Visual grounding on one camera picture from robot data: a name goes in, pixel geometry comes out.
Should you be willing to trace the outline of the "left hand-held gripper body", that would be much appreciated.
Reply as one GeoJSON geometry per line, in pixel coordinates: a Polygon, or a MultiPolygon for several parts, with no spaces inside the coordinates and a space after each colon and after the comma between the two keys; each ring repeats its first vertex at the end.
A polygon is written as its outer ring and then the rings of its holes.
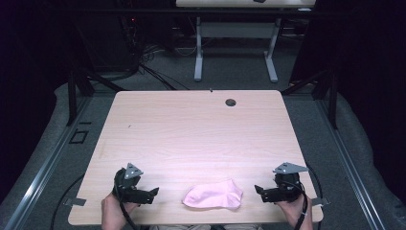
{"type": "Polygon", "coordinates": [[[147,203],[147,192],[136,188],[143,172],[128,163],[118,170],[114,177],[112,194],[121,202],[147,203]]]}

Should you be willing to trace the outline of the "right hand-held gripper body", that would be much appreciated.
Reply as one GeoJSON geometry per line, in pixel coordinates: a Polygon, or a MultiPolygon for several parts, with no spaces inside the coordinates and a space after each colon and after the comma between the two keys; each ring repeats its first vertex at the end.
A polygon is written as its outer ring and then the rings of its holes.
{"type": "Polygon", "coordinates": [[[300,180],[300,173],[307,172],[308,168],[293,163],[284,162],[275,170],[275,183],[277,191],[274,202],[288,201],[292,202],[298,199],[305,188],[300,180]]]}

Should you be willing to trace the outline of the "pink sock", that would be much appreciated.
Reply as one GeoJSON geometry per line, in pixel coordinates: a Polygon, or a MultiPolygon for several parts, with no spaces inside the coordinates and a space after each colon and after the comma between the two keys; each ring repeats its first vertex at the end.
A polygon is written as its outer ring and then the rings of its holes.
{"type": "Polygon", "coordinates": [[[242,196],[243,191],[232,179],[229,179],[191,187],[186,192],[182,203],[198,209],[237,209],[241,205],[242,196]]]}

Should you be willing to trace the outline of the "person's right hand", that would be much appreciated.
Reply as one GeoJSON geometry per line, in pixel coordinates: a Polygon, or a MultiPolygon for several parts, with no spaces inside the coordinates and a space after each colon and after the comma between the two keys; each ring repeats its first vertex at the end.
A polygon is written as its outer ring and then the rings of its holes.
{"type": "Polygon", "coordinates": [[[276,205],[294,230],[313,230],[312,202],[307,196],[300,195],[295,201],[280,201],[276,205]]]}

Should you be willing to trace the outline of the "person's left hand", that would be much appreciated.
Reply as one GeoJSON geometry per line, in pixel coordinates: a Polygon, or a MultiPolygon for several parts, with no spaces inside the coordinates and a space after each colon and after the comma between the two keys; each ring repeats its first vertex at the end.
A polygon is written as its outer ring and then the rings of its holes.
{"type": "Polygon", "coordinates": [[[125,225],[126,219],[118,199],[112,194],[107,195],[101,201],[101,229],[122,230],[125,225]]]}

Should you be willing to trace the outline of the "black metal stand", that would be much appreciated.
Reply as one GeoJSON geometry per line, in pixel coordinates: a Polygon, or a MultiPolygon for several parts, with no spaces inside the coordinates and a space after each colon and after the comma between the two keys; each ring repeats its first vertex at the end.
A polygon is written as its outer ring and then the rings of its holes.
{"type": "Polygon", "coordinates": [[[333,71],[324,70],[310,78],[299,80],[284,89],[282,95],[290,95],[313,82],[315,82],[315,87],[311,92],[311,97],[314,100],[322,100],[324,97],[328,98],[327,119],[331,126],[337,129],[336,105],[338,97],[338,77],[333,71]]]}
{"type": "Polygon", "coordinates": [[[73,70],[68,78],[68,102],[69,102],[69,119],[67,126],[70,126],[78,116],[77,110],[77,89],[85,97],[92,97],[95,89],[90,80],[97,81],[115,92],[124,91],[122,87],[102,77],[95,72],[86,68],[73,70]]]}

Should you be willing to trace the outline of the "white-legged desk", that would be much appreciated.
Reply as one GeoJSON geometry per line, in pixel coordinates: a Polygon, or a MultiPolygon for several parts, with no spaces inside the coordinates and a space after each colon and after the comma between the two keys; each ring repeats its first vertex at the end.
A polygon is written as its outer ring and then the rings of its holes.
{"type": "MultiPolygon", "coordinates": [[[[185,10],[284,10],[310,11],[316,0],[175,0],[176,6],[185,10]]],[[[277,82],[278,76],[273,62],[273,54],[281,28],[280,17],[270,22],[238,22],[236,19],[217,21],[196,17],[196,60],[194,79],[202,80],[203,49],[202,39],[207,38],[267,38],[268,50],[263,53],[268,76],[271,82],[277,82]]]]}

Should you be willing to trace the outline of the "aluminium floor rail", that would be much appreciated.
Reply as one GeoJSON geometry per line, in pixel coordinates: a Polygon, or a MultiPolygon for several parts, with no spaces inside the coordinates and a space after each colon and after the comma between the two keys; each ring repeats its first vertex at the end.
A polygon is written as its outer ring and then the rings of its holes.
{"type": "Polygon", "coordinates": [[[79,114],[65,125],[64,102],[56,111],[22,175],[0,205],[0,230],[87,230],[69,223],[72,207],[99,135],[96,100],[79,101],[79,114]],[[91,122],[81,125],[79,122],[91,122]]]}
{"type": "Polygon", "coordinates": [[[339,130],[335,129],[328,119],[327,106],[323,101],[318,100],[315,101],[315,104],[321,113],[322,119],[325,122],[327,129],[338,149],[338,157],[344,169],[344,173],[352,187],[367,223],[369,224],[371,230],[387,230],[382,218],[379,216],[376,207],[372,202],[370,193],[365,187],[365,184],[350,157],[348,148],[344,143],[339,130]]]}

